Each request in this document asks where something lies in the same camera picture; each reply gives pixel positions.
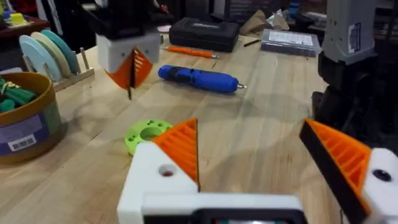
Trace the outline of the white orange left gripper right finger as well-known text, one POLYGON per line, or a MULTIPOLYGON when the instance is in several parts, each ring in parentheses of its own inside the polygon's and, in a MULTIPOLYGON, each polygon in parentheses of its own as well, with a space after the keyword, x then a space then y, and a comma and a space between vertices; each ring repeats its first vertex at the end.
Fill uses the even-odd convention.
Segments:
POLYGON ((397 224, 397 155, 305 119, 307 148, 348 223, 397 224))

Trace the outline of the white orange left gripper left finger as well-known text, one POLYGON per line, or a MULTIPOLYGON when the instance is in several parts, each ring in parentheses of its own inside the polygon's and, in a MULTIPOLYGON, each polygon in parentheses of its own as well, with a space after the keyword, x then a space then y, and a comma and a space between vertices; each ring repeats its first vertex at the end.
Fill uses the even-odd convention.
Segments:
POLYGON ((200 191, 198 120, 171 126, 148 120, 138 136, 154 138, 136 144, 117 206, 119 223, 143 223, 145 194, 195 194, 200 191))

